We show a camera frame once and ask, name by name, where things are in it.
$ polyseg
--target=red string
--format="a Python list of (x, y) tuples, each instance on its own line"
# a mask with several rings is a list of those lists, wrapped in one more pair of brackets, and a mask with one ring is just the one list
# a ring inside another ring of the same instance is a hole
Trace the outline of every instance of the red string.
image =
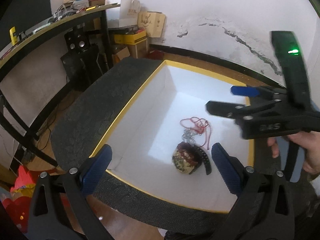
[[(190, 121), (193, 123), (194, 126), (193, 127), (185, 126), (183, 124), (184, 121)], [(182, 119), (180, 121), (180, 124), (182, 127), (186, 128), (186, 129), (194, 130), (198, 134), (204, 133), (205, 134), (205, 141), (204, 141), (204, 144), (201, 145), (200, 147), (203, 147), (204, 145), (207, 144), (207, 150), (209, 150), (209, 141), (210, 141), (210, 137), (211, 137), (211, 133), (212, 133), (212, 127), (206, 119), (193, 116), (191, 118)]]

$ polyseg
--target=computer monitor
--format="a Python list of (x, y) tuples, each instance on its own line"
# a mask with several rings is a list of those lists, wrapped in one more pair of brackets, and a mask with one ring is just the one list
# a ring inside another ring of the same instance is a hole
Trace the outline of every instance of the computer monitor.
[(0, 51), (11, 42), (12, 27), (19, 35), (51, 16), (50, 0), (13, 0), (0, 20)]

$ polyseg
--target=black baseboard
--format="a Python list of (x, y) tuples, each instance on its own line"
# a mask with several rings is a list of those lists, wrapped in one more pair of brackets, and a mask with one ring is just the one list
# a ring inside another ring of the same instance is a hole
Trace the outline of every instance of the black baseboard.
[[(68, 93), (71, 92), (73, 89), (74, 84), (72, 82), (68, 82), (50, 101), (47, 103), (47, 105), (42, 109), (40, 114), (36, 117), (36, 119), (33, 121), (33, 123), (30, 125), (30, 129), (34, 132), (37, 132), (41, 126), (44, 124), (44, 122), (47, 120), (49, 115), (52, 113), (52, 111), (56, 108), (56, 106), (68, 95)], [(28, 140), (33, 140), (33, 138), (30, 135), (24, 136)], [(22, 160), (24, 154), (24, 150), (21, 147), (21, 145), (18, 146), (17, 151), (14, 154), (14, 157), (17, 158), (19, 161)], [(12, 160), (10, 168), (17, 172), (19, 168), (19, 162), (15, 159)]]
[(237, 63), (230, 62), (225, 59), (221, 59), (221, 58), (214, 57), (214, 56), (211, 56), (208, 54), (196, 52), (193, 50), (180, 49), (180, 48), (163, 46), (163, 45), (156, 45), (156, 44), (150, 44), (150, 46), (154, 49), (159, 49), (159, 50), (162, 50), (167, 53), (177, 54), (177, 55), (181, 55), (181, 56), (185, 56), (185, 57), (191, 57), (191, 58), (203, 60), (206, 62), (210, 62), (210, 63), (216, 64), (216, 65), (222, 66), (222, 67), (226, 67), (226, 68), (235, 70), (237, 72), (240, 72), (244, 75), (247, 75), (249, 77), (255, 78), (255, 79), (257, 79), (257, 80), (259, 80), (269, 86), (283, 88), (283, 86), (280, 85), (279, 83), (277, 83), (276, 81), (274, 81), (274, 80), (272, 80), (272, 79), (270, 79), (270, 78), (268, 78), (258, 72), (255, 72), (254, 70), (251, 70), (249, 68), (246, 68), (244, 66), (241, 66)]

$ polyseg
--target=open cardboard box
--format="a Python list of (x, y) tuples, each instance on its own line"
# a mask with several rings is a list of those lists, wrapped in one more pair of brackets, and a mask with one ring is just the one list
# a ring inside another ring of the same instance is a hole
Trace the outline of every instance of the open cardboard box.
[[(212, 173), (204, 166), (180, 173), (172, 154), (181, 142), (180, 120), (197, 116), (212, 126), (211, 146), (220, 142), (244, 166), (253, 166), (253, 140), (243, 140), (234, 120), (211, 116), (209, 100), (249, 104), (230, 93), (241, 82), (198, 67), (165, 60), (127, 103), (91, 156), (106, 143), (113, 156), (106, 172), (153, 197), (210, 212), (228, 212), (236, 201), (207, 151)], [(204, 136), (195, 136), (202, 144)]]

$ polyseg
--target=green light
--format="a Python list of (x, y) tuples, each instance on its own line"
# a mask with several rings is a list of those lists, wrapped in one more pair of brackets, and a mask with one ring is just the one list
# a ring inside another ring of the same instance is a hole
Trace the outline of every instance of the green light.
[(293, 50), (289, 50), (288, 53), (298, 53), (299, 50), (298, 49), (293, 49)]

